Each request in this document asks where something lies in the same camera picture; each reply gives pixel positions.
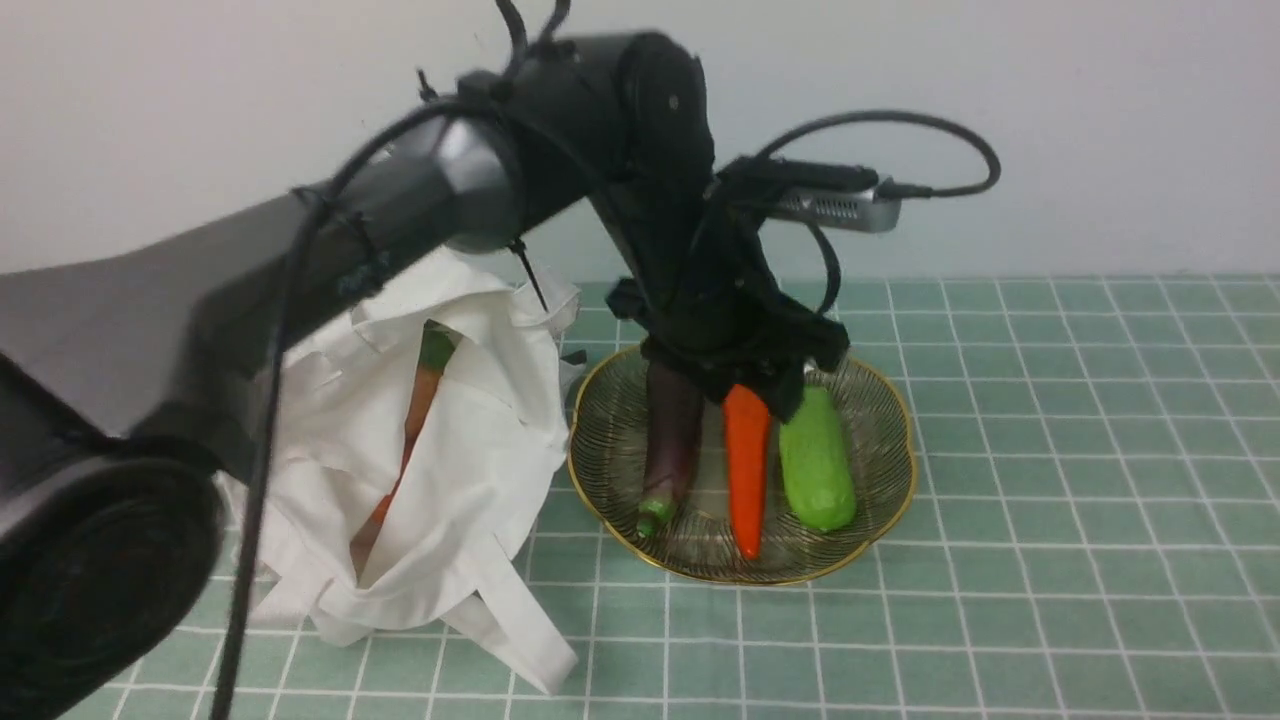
white tote bag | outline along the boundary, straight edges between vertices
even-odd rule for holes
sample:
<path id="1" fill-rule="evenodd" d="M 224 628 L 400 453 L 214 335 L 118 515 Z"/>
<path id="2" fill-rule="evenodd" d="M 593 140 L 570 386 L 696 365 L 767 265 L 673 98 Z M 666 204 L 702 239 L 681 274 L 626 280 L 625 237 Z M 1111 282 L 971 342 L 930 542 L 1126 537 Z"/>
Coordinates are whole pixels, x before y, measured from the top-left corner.
<path id="1" fill-rule="evenodd" d="M 556 338 L 577 291 L 535 270 L 512 291 L 438 250 L 285 357 L 259 560 L 279 582 L 251 620 L 310 616 L 344 646 L 443 619 L 544 693 L 573 651 L 512 565 L 564 461 Z M 461 338 L 401 477 L 422 324 Z M 401 478 L 358 578 L 352 536 Z M 244 488 L 225 482 L 239 511 Z"/>

wire basket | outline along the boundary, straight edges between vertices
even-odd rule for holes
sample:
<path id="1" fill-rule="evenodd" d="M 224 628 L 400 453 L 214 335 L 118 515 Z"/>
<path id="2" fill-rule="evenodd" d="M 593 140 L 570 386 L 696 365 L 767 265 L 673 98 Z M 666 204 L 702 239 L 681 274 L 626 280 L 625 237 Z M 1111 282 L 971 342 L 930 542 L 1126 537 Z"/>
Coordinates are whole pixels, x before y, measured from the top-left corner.
<path id="1" fill-rule="evenodd" d="M 573 411 L 568 454 L 570 477 L 582 501 L 646 562 L 712 583 L 803 583 L 854 561 L 897 523 L 915 496 L 918 469 L 906 405 L 879 373 L 846 356 L 833 373 L 809 370 L 805 382 L 826 386 L 841 416 L 858 497 L 851 524 L 817 533 L 791 514 L 782 492 L 774 423 L 760 555 L 745 560 L 728 523 L 722 414 L 708 405 L 689 498 L 666 528 L 641 538 L 636 518 L 648 441 L 646 368 L 632 347 L 607 357 L 588 375 Z"/>

orange carrot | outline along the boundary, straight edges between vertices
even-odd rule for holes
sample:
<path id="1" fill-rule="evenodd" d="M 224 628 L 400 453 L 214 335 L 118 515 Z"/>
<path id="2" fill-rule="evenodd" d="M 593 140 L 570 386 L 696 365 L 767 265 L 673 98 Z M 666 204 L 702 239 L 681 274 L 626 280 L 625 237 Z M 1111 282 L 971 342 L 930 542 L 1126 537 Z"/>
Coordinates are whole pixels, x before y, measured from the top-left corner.
<path id="1" fill-rule="evenodd" d="M 722 406 L 728 459 L 728 518 L 742 557 L 760 556 L 764 525 L 769 409 L 754 392 L 733 386 Z"/>

purple eggplant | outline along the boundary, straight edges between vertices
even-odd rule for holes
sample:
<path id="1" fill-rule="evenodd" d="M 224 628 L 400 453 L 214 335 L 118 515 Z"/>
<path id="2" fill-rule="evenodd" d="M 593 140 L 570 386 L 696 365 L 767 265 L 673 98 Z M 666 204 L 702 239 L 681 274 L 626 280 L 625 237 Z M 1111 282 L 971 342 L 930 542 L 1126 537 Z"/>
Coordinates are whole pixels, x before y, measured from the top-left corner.
<path id="1" fill-rule="evenodd" d="M 689 378 L 660 363 L 649 363 L 649 446 L 644 496 L 636 533 L 653 537 L 671 521 L 698 473 L 703 441 L 703 393 Z"/>

plastic cucumber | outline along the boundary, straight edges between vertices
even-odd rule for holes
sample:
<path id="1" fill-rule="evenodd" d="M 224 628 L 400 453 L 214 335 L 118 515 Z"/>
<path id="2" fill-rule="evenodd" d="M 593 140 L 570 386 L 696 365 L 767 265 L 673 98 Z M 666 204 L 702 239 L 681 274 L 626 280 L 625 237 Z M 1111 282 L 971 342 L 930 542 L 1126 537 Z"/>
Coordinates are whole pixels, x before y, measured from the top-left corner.
<path id="1" fill-rule="evenodd" d="M 796 519 L 823 533 L 854 520 L 854 478 L 840 415 L 827 388 L 805 387 L 800 409 L 778 430 L 778 454 L 782 487 Z"/>

